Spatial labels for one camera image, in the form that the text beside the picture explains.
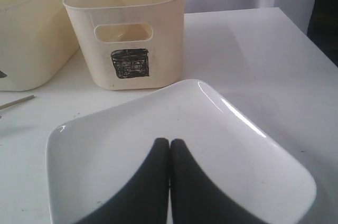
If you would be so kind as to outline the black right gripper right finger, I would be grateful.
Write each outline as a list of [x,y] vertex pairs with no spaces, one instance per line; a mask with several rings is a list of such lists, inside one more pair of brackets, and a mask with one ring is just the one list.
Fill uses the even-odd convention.
[[206,176],[182,139],[171,142],[174,223],[248,223],[249,214]]

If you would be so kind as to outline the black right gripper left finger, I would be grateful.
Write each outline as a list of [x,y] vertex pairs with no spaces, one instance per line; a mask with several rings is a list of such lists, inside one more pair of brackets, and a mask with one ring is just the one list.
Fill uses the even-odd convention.
[[166,223],[169,192],[169,142],[154,140],[132,178],[84,223]]

